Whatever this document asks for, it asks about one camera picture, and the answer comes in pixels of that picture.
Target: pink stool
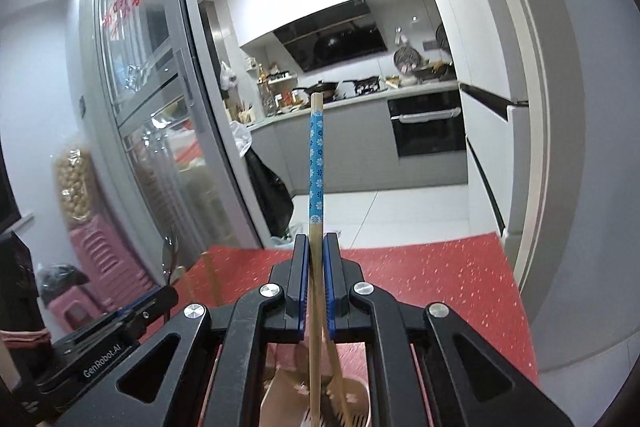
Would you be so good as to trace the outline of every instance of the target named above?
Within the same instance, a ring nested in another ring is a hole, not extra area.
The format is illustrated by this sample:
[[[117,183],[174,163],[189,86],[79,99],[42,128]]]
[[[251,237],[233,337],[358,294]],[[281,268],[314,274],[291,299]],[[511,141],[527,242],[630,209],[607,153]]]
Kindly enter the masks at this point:
[[[103,310],[79,286],[71,286],[48,306],[65,333],[71,333],[102,315]]]
[[[82,271],[107,311],[131,304],[154,288],[155,283],[145,269],[127,250],[111,223],[100,214],[73,229],[70,237]]]

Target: speckled red surface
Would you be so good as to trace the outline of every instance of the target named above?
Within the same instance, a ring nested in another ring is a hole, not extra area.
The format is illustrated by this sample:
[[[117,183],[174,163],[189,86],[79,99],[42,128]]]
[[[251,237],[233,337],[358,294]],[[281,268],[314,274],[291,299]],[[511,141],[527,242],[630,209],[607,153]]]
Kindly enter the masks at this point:
[[[495,234],[429,245],[342,250],[341,254],[360,263],[368,282],[388,290],[399,301],[418,306],[434,301],[447,303],[524,375],[538,383],[527,319]],[[271,266],[288,259],[291,251],[214,247],[208,255],[220,282],[223,302],[231,303],[247,290],[267,282]],[[196,300],[213,306],[203,259],[189,270],[188,277]],[[183,280],[176,288],[180,302],[173,312],[191,301]],[[345,375],[366,380],[363,346],[343,344],[338,349]],[[285,367],[292,365],[290,349],[280,346],[277,362]]]

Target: built-in oven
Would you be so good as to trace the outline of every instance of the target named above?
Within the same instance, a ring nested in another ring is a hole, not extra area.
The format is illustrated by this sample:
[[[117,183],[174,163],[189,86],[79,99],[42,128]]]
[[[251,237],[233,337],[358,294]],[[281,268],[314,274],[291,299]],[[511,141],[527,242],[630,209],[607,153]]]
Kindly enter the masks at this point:
[[[399,157],[466,149],[457,89],[395,98],[387,103]]]

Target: white countertop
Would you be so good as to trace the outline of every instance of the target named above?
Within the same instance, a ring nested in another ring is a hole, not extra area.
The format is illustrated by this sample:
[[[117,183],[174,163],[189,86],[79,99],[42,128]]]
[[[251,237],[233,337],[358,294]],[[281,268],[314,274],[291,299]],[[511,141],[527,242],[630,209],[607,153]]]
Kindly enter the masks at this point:
[[[419,86],[399,87],[394,89],[389,87],[384,91],[373,92],[371,94],[364,94],[362,96],[352,96],[351,98],[345,98],[344,100],[336,100],[335,102],[328,102],[324,104],[324,110],[331,110],[337,107],[344,107],[345,105],[351,105],[352,103],[373,102],[374,100],[384,99],[391,100],[393,98],[405,98],[408,96],[416,96],[418,94],[426,94],[428,92],[443,92],[458,89],[457,80],[446,80],[445,82],[430,82],[428,84],[420,84]],[[311,109],[299,109],[285,114],[278,114],[276,116],[268,116],[262,121],[249,124],[247,128],[249,131],[255,131],[261,127],[265,127],[272,123],[276,123],[282,120],[288,120],[289,118],[295,118],[304,114],[310,114]]]

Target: metal bolt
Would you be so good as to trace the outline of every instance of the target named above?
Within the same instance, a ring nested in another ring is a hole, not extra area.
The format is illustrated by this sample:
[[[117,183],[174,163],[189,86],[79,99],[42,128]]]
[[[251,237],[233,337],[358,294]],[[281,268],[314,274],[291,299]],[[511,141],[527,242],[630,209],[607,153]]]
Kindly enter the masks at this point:
[[[188,319],[197,319],[204,315],[204,306],[202,304],[189,304],[184,309],[184,316]]]
[[[441,302],[434,302],[431,306],[429,306],[429,312],[434,317],[442,319],[449,315],[449,308],[446,304],[442,304]]]
[[[272,282],[260,287],[260,295],[263,297],[274,297],[280,293],[280,286]]]
[[[368,282],[356,282],[353,285],[353,291],[358,295],[371,295],[373,293],[373,285]]]

